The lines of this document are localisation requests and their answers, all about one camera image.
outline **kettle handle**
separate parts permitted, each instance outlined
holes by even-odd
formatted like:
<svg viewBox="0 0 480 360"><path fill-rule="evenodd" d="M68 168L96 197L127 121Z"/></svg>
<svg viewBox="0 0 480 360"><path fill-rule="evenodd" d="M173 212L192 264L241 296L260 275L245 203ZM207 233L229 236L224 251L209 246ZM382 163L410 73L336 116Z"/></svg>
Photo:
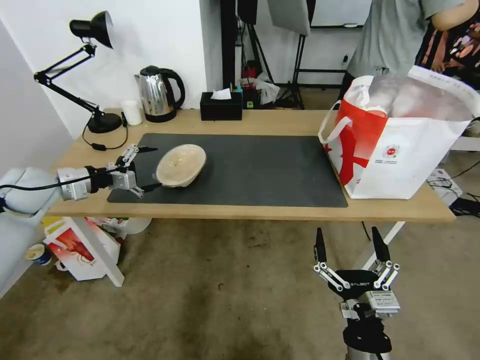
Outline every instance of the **kettle handle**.
<svg viewBox="0 0 480 360"><path fill-rule="evenodd" d="M180 107L183 105L185 101L185 86L184 82L182 81L182 78L173 70L167 69L167 68L161 68L160 74L162 77L165 77L166 79L173 79L176 81L176 84L178 85L178 88L180 89L180 99L178 101L175 101L174 99L174 93L172 91L172 86L170 85L170 82L166 80L166 86L169 86L169 93L171 94L171 102L172 106L174 109L180 109Z"/></svg>

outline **person's arm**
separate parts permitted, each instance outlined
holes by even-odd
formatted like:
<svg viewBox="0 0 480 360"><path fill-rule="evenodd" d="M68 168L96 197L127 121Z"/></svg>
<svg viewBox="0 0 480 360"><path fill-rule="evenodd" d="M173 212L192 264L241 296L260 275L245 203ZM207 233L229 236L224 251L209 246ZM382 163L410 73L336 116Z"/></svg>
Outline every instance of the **person's arm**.
<svg viewBox="0 0 480 360"><path fill-rule="evenodd" d="M431 23L437 30L446 31L470 19L478 8L479 0L465 0L460 5L435 13Z"/></svg>

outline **black tissue box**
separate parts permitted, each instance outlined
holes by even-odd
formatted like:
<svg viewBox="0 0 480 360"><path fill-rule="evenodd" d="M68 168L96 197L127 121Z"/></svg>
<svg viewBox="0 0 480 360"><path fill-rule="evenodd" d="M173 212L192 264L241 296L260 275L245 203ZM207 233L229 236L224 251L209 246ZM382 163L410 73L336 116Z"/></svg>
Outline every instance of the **black tissue box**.
<svg viewBox="0 0 480 360"><path fill-rule="evenodd" d="M200 115L207 120L242 120L242 93L232 92L231 99L213 100L213 92L202 92L200 99Z"/></svg>

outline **stainless steel kettle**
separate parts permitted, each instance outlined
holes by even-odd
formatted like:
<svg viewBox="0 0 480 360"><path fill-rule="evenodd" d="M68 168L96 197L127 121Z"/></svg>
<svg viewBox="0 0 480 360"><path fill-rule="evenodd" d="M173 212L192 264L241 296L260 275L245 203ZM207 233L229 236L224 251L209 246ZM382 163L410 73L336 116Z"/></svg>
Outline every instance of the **stainless steel kettle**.
<svg viewBox="0 0 480 360"><path fill-rule="evenodd" d="M135 75L145 118L153 123L167 122L175 117L185 101L185 86L173 70L147 66ZM180 89L180 99L175 101L169 79L174 79Z"/></svg>

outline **white bucket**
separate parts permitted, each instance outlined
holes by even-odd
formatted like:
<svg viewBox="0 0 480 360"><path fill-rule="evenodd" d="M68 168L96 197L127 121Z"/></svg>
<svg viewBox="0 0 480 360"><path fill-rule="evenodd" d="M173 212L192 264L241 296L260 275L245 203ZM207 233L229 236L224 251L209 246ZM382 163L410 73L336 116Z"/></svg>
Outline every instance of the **white bucket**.
<svg viewBox="0 0 480 360"><path fill-rule="evenodd" d="M149 227L151 222L151 217L130 217L126 222L123 232L127 235L141 233Z"/></svg>

